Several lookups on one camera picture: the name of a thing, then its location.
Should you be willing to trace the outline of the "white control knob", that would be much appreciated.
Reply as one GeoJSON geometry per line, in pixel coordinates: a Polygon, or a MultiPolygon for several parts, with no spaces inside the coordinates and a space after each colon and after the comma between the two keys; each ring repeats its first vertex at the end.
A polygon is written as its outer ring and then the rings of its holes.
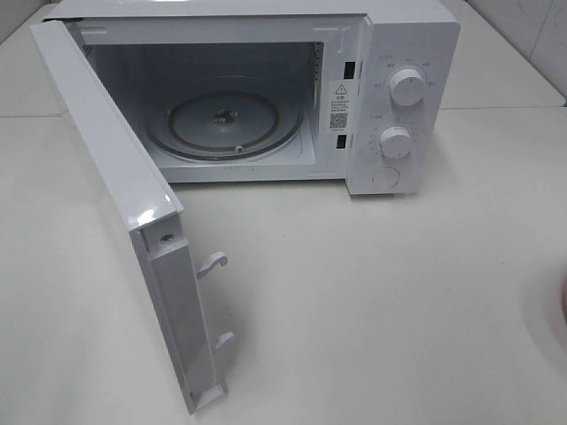
{"type": "Polygon", "coordinates": [[[398,106],[408,107],[419,103],[425,93],[426,77],[418,66],[396,68],[388,79],[391,100],[398,106]]]}
{"type": "Polygon", "coordinates": [[[393,126],[384,130],[378,137],[382,155],[390,159],[399,159],[411,151],[412,136],[405,127],[393,126]]]}

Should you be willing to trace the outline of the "white warning label sticker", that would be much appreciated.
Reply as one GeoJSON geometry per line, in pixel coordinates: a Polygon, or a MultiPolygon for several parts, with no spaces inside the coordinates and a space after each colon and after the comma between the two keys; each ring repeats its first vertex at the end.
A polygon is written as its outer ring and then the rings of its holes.
{"type": "Polygon", "coordinates": [[[328,133],[348,132],[350,130],[354,95],[354,80],[332,80],[329,82],[325,119],[328,133]]]}

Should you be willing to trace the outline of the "pink plate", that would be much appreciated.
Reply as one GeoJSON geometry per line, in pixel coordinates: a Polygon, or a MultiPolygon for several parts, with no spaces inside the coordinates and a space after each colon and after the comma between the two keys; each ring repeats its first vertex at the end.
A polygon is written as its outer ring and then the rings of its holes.
{"type": "Polygon", "coordinates": [[[567,281],[563,280],[559,289],[559,303],[564,321],[567,321],[567,281]]]}

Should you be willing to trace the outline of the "white microwave door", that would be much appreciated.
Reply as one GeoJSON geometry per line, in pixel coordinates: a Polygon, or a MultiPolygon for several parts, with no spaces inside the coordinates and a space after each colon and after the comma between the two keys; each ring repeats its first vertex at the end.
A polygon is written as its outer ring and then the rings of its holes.
{"type": "Polygon", "coordinates": [[[227,391],[219,354],[235,336],[210,335],[199,286],[228,256],[193,261],[183,205],[85,58],[79,29],[48,20],[31,33],[105,227],[114,241],[130,243],[183,401],[195,413],[227,391]]]}

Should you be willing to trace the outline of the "round door release button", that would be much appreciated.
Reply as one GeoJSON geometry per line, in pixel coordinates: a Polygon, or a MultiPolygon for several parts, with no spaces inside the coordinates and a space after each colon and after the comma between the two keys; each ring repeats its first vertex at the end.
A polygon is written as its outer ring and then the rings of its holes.
{"type": "Polygon", "coordinates": [[[372,176],[372,183],[380,189],[393,189],[399,182],[400,172],[391,166],[378,169],[372,176]]]}

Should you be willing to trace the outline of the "white microwave oven body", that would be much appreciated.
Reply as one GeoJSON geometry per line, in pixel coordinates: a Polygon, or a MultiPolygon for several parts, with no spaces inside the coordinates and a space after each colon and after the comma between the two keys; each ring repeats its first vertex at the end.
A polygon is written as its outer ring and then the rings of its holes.
{"type": "Polygon", "coordinates": [[[333,180],[353,195],[418,189],[460,32],[437,1],[63,1],[40,23],[48,20],[79,29],[85,58],[167,182],[333,180]],[[425,74],[424,97],[398,106],[388,79],[411,65],[425,74]],[[237,161],[162,150],[146,134],[151,100],[216,76],[293,89],[304,113],[299,132],[275,151],[237,161]],[[332,80],[354,80],[348,132],[326,130],[332,80]],[[393,126],[412,136],[399,159],[384,157],[378,141],[393,126]],[[372,176],[387,166],[400,179],[383,190],[372,176]]]}

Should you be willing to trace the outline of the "glass turntable plate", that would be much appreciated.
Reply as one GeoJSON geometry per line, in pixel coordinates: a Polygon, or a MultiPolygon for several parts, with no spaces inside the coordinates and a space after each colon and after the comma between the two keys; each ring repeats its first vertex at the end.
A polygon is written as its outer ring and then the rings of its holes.
{"type": "Polygon", "coordinates": [[[253,158],[275,151],[300,130],[301,98],[283,83],[216,76],[150,103],[146,134],[162,150],[201,162],[253,158]]]}

